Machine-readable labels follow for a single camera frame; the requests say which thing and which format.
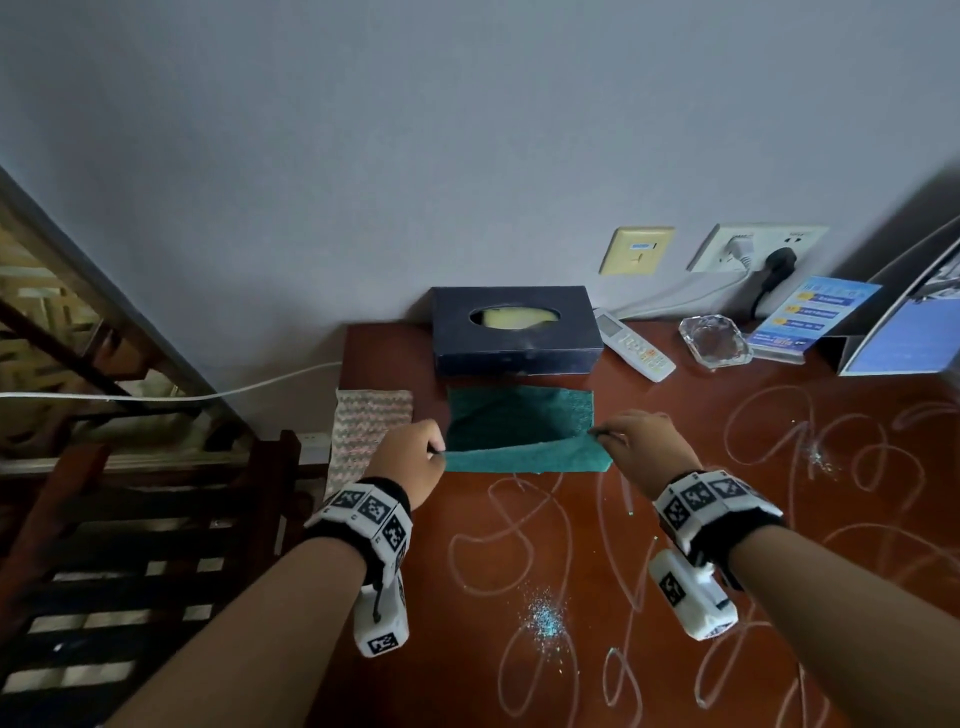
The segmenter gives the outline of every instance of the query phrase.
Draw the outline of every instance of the hand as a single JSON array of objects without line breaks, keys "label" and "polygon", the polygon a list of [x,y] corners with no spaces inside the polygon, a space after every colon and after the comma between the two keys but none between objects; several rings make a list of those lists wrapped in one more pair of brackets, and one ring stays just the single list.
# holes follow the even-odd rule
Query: hand
[{"label": "hand", "polygon": [[630,409],[591,431],[630,482],[650,500],[681,473],[703,469],[700,458],[666,415]]},{"label": "hand", "polygon": [[[433,446],[436,454],[427,451]],[[434,420],[394,427],[380,442],[365,477],[389,477],[410,499],[410,510],[420,507],[444,474],[444,436]]]}]

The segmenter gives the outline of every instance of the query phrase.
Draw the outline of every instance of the yellow tissue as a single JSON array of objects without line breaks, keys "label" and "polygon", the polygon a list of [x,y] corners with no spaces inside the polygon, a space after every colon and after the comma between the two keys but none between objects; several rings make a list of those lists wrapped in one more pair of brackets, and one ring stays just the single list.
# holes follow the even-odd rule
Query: yellow tissue
[{"label": "yellow tissue", "polygon": [[486,308],[483,312],[483,325],[488,328],[529,328],[559,319],[560,317],[556,312],[547,308],[509,306],[505,308]]}]

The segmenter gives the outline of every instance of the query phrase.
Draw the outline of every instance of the black tissue box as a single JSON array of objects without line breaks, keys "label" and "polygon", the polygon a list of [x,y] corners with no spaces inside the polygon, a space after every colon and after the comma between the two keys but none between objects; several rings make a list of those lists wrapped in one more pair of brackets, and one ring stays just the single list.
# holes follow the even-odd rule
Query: black tissue box
[{"label": "black tissue box", "polygon": [[[438,376],[589,374],[603,339],[582,285],[437,287],[433,360]],[[482,326],[487,308],[545,308],[559,316],[529,328]]]}]

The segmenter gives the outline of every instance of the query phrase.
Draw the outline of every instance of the printed sign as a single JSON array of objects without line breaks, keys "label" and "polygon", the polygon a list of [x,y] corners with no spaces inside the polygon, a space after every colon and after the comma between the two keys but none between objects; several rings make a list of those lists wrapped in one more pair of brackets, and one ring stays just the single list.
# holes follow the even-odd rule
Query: printed sign
[{"label": "printed sign", "polygon": [[752,346],[780,352],[805,352],[879,290],[858,283],[814,276],[747,337]]}]

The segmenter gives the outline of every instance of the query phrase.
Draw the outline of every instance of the black plug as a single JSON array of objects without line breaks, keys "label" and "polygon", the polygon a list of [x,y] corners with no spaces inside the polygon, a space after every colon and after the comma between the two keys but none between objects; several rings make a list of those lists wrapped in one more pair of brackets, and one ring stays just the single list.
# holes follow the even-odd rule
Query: black plug
[{"label": "black plug", "polygon": [[754,304],[750,307],[750,318],[756,318],[756,307],[760,305],[760,300],[779,286],[785,280],[790,278],[797,270],[797,254],[792,248],[777,248],[767,255],[764,268],[770,273],[760,285],[760,293],[754,299]]}]

